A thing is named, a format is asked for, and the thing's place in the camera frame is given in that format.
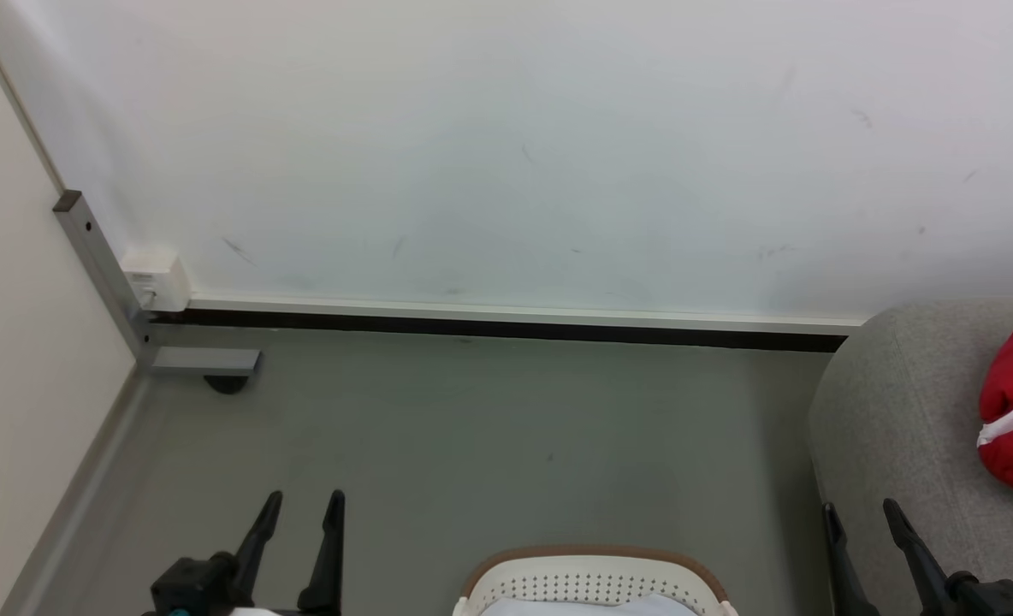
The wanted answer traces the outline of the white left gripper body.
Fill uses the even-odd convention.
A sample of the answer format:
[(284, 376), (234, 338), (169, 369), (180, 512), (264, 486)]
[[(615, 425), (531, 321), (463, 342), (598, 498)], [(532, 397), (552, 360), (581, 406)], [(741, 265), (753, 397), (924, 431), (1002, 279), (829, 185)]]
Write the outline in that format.
[(217, 603), (158, 607), (143, 613), (143, 615), (342, 615), (342, 603), (328, 603), (311, 609), (233, 606)]

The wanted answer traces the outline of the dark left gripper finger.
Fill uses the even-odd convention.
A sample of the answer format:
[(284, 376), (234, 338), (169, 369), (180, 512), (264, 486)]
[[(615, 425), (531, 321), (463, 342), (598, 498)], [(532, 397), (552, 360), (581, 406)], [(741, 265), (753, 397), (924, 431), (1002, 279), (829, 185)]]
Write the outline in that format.
[(265, 546), (272, 538), (282, 507), (283, 493), (272, 491), (236, 551), (236, 573), (233, 586), (240, 593), (252, 593), (258, 578)]
[(345, 578), (346, 495), (332, 491), (323, 519), (320, 543), (310, 583), (299, 593), (299, 613), (341, 613)]

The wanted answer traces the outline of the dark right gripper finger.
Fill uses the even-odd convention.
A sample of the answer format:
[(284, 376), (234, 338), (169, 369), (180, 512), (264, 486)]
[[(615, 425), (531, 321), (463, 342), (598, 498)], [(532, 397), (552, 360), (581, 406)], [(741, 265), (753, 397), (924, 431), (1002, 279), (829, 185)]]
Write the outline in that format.
[(948, 576), (933, 557), (897, 500), (883, 500), (887, 526), (898, 549), (904, 554), (918, 597), (921, 615), (956, 615), (955, 601), (948, 591)]
[(830, 566), (832, 615), (880, 615), (868, 601), (848, 553), (848, 537), (832, 503), (822, 507), (828, 565)]

